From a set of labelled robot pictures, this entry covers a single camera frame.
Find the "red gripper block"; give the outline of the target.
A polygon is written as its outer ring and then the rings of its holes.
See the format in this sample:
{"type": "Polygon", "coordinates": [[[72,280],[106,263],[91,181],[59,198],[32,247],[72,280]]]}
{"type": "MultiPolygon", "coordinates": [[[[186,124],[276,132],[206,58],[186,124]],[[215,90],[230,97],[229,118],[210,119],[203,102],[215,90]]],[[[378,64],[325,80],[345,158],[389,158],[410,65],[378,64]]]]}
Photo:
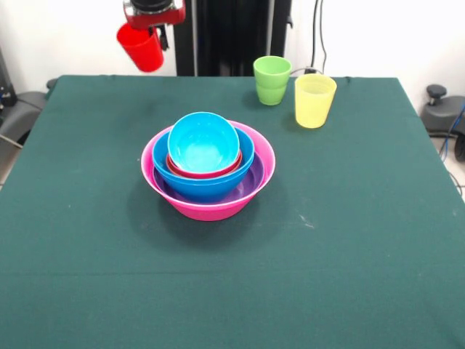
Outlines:
{"type": "Polygon", "coordinates": [[[123,1],[126,21],[134,29],[148,29],[149,37],[155,35],[158,26],[161,49],[166,51],[169,42],[166,24],[177,25],[186,17],[185,1],[123,1]]]}

